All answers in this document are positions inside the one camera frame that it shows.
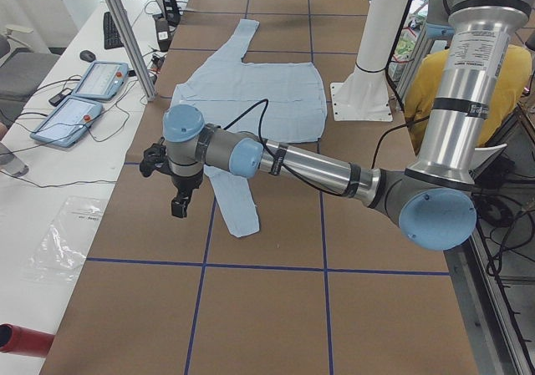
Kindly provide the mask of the light blue button-up shirt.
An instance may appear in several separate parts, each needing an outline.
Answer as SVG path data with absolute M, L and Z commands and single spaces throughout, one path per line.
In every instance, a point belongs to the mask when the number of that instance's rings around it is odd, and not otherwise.
M 242 61 L 258 25 L 241 20 L 228 41 L 176 86 L 163 119 L 168 146 L 191 140 L 205 124 L 283 143 L 321 137 L 328 110 L 323 80 L 312 63 Z

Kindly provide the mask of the upper blue teach pendant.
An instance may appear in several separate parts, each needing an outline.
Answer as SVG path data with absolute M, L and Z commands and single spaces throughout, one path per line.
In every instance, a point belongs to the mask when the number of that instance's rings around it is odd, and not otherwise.
M 83 99 L 109 101 L 119 92 L 128 72 L 127 63 L 95 60 L 75 86 L 72 95 Z

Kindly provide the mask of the blue teach pendant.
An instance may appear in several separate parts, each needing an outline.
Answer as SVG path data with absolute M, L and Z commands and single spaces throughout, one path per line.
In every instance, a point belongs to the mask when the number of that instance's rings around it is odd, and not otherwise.
M 98 101 L 69 96 L 30 133 L 38 142 L 68 148 L 89 131 L 93 122 L 103 113 Z
M 83 99 L 109 101 L 119 92 L 128 72 L 127 63 L 95 60 L 75 86 L 72 95 Z

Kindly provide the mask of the clear plastic bag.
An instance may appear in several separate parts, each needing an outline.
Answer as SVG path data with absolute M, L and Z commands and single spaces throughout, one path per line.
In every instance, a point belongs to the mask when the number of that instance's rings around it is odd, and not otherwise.
M 70 196 L 49 223 L 23 269 L 23 279 L 74 284 L 108 205 L 107 199 Z

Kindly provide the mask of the lower blue teach pendant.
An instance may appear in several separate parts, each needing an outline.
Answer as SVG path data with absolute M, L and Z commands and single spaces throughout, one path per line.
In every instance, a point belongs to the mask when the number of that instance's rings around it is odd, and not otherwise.
M 30 133 L 38 142 L 68 148 L 89 131 L 93 122 L 103 113 L 98 101 L 69 96 Z

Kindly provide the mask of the black power adapter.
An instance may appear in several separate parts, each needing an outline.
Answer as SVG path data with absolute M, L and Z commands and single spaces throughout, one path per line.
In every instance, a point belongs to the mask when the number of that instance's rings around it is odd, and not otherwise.
M 153 19 L 155 22 L 155 33 L 159 50 L 161 52 L 167 52 L 172 41 L 169 23 L 162 15 L 154 15 Z

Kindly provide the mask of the black keyboard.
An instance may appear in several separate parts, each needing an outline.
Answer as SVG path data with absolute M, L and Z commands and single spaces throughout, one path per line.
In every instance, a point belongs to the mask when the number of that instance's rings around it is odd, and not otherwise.
M 105 12 L 103 15 L 103 36 L 104 49 L 110 50 L 124 47 L 119 30 L 115 25 L 111 12 Z

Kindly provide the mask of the black computer mouse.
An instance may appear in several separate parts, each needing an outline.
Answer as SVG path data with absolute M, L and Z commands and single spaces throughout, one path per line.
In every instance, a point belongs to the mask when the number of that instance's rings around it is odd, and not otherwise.
M 92 63 L 96 60 L 96 56 L 93 52 L 89 51 L 89 50 L 83 50 L 79 53 L 79 58 L 82 60 L 82 61 L 85 61 L 85 62 L 88 62 L 88 63 Z

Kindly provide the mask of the grey office chair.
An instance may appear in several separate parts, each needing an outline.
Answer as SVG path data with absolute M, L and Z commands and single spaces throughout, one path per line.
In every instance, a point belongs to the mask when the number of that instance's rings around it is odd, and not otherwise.
M 1 121 L 10 127 L 60 56 L 37 53 L 13 32 L 31 33 L 31 28 L 7 24 L 1 33 Z

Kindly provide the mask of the red cylinder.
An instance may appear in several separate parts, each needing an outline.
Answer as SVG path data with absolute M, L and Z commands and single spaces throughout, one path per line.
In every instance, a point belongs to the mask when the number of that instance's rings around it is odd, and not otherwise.
M 13 324 L 1 325 L 1 353 L 45 358 L 54 335 Z

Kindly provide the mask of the white chair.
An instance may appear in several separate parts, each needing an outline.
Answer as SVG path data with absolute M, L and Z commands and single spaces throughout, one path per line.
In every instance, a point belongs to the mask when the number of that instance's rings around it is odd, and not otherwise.
M 507 144 L 499 144 L 489 147 L 477 147 L 474 149 L 469 164 L 469 171 L 474 172 L 480 168 L 485 168 L 486 164 L 490 164 L 505 148 Z

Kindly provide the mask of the person in yellow shirt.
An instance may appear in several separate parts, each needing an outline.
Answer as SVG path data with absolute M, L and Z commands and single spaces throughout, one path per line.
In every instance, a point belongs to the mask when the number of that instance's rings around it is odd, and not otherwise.
M 448 55 L 447 50 L 441 50 L 427 55 L 422 60 L 405 96 L 406 121 L 421 120 L 431 114 Z M 489 115 L 482 126 L 477 141 L 479 147 L 485 146 L 501 127 L 503 120 L 513 111 L 522 96 L 531 72 L 531 54 L 525 48 L 510 45 L 497 78 Z

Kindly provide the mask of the aluminium frame post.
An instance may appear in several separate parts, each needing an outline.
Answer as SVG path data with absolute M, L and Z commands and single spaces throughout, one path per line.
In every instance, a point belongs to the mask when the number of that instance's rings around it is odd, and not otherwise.
M 143 89 L 146 99 L 151 102 L 156 97 L 155 86 L 150 79 L 149 71 L 145 66 L 142 53 L 140 51 L 135 34 L 130 25 L 127 12 L 121 0 L 105 0 L 111 16 L 119 30 L 121 40 L 129 57 L 130 63 L 136 72 L 137 78 Z

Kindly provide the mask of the white pedestal column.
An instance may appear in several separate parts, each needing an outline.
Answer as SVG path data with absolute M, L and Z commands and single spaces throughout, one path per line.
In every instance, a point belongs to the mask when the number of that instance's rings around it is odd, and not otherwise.
M 392 120 L 387 66 L 411 1 L 371 0 L 354 71 L 343 83 L 330 84 L 334 120 Z

